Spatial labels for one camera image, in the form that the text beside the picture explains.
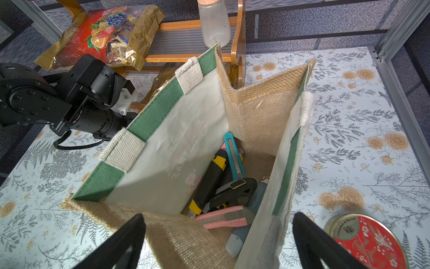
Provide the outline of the black yellow box cutter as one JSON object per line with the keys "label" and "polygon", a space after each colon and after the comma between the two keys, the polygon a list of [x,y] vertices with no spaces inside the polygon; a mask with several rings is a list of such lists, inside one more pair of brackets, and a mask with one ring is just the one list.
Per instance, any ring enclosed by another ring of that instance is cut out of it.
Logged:
{"label": "black yellow box cutter", "polygon": [[216,194],[204,206],[203,213],[206,214],[230,202],[245,206],[255,193],[257,186],[258,183],[253,178],[234,180],[216,191]]}

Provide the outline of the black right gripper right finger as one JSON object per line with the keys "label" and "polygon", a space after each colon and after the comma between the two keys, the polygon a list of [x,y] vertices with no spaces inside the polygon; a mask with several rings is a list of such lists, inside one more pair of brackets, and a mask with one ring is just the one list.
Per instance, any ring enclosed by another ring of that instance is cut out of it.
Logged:
{"label": "black right gripper right finger", "polygon": [[364,269],[365,266],[342,248],[333,238],[298,212],[293,217],[292,232],[304,269]]}

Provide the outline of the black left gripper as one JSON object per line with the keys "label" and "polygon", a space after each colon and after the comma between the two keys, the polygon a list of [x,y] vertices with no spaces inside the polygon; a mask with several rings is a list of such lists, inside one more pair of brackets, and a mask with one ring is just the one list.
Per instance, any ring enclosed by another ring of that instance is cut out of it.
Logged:
{"label": "black left gripper", "polygon": [[58,136],[77,130],[91,133],[94,139],[110,141],[120,130],[126,128],[137,116],[135,112],[125,115],[113,110],[101,110],[94,104],[84,104],[67,113],[59,123],[51,123],[50,129]]}

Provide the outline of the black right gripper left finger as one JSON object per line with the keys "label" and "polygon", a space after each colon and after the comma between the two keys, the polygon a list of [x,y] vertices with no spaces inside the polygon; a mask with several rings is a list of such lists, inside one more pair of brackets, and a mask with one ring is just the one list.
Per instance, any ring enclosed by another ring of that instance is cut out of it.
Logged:
{"label": "black right gripper left finger", "polygon": [[145,234],[144,217],[136,214],[75,268],[136,269]]}

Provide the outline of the yellow black utility knife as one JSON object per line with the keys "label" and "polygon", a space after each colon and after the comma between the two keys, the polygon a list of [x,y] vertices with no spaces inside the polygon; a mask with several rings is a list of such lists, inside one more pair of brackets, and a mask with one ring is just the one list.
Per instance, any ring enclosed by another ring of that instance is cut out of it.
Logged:
{"label": "yellow black utility knife", "polygon": [[211,160],[208,169],[200,181],[200,185],[197,188],[191,204],[189,205],[191,216],[200,215],[203,212],[204,206],[210,197],[213,196],[227,164],[227,152],[225,148],[221,148],[216,152],[215,157]]}

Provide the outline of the grey blue art knife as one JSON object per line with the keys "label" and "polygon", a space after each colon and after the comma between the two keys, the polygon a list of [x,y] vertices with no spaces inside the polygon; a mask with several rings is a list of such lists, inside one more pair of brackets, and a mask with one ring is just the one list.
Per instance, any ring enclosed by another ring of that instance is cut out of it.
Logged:
{"label": "grey blue art knife", "polygon": [[244,217],[240,220],[244,221],[244,225],[234,228],[226,243],[225,249],[232,257],[237,257],[239,255],[245,243],[254,217],[262,203],[269,180],[269,177],[263,177],[263,180],[258,183],[255,193],[249,200],[247,206],[242,210]]}

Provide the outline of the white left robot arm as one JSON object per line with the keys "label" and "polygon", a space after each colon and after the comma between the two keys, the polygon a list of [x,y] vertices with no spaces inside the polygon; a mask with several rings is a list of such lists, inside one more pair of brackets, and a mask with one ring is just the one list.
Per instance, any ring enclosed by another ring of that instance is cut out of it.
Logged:
{"label": "white left robot arm", "polygon": [[104,62],[83,56],[68,72],[41,76],[15,63],[1,64],[1,127],[42,120],[58,136],[67,131],[91,133],[110,141],[137,116],[121,111],[131,103],[133,84]]}

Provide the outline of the pink snap-off cutter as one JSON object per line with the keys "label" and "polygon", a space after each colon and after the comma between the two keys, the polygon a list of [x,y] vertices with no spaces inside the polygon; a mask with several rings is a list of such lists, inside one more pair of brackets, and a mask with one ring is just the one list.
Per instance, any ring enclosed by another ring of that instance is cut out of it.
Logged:
{"label": "pink snap-off cutter", "polygon": [[196,216],[194,220],[206,229],[238,228],[253,223],[255,214],[245,206],[228,207]]}

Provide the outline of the green jute Christmas bag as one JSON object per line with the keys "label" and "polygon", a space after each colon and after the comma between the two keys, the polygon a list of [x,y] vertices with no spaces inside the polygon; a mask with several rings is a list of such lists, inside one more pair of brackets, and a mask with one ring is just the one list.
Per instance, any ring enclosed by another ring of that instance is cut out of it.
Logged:
{"label": "green jute Christmas bag", "polygon": [[[62,203],[115,232],[135,214],[163,269],[277,269],[288,227],[314,95],[315,60],[234,89],[219,46],[193,57],[119,131],[81,188]],[[250,153],[246,175],[268,188],[237,257],[230,229],[209,231],[186,216],[212,158],[231,132]]]}

